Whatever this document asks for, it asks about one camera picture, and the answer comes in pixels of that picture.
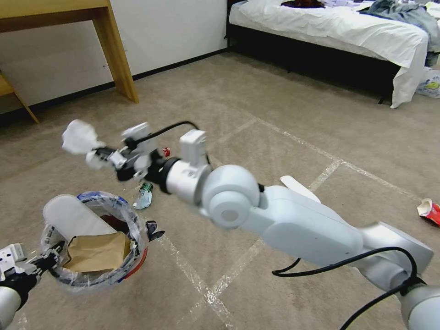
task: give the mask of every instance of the white wall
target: white wall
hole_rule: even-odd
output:
[[[132,74],[226,46],[226,0],[111,3]],[[112,80],[91,22],[1,33],[0,70],[30,105]]]

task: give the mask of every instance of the crumpled red wrapper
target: crumpled red wrapper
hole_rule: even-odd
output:
[[[418,215],[435,222],[440,226],[440,205],[433,203],[432,199],[425,198],[417,207]]]

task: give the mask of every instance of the plastic bag on floor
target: plastic bag on floor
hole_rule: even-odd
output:
[[[440,99],[440,71],[425,67],[423,79],[418,85],[416,93]]]

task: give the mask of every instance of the red object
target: red object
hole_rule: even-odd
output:
[[[125,275],[125,277],[123,278],[123,280],[129,278],[131,275],[133,275],[134,273],[136,273],[136,272],[139,270],[139,268],[141,268],[141,266],[143,265],[143,263],[144,263],[144,261],[145,261],[145,258],[147,257],[147,253],[148,253],[148,248],[146,247],[146,248],[145,248],[145,251],[143,252],[142,259],[139,261],[139,263],[136,265],[135,268],[133,268],[130,272],[128,272],[127,275]]]
[[[417,210],[420,216],[430,219],[440,226],[440,205],[433,203],[430,198],[422,200]]]
[[[169,157],[171,155],[171,150],[168,147],[163,148],[162,152],[164,153],[165,157]]]

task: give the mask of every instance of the white tissue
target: white tissue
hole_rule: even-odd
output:
[[[92,149],[105,146],[97,138],[98,135],[92,125],[75,119],[67,126],[63,133],[62,148],[71,154],[87,154]]]

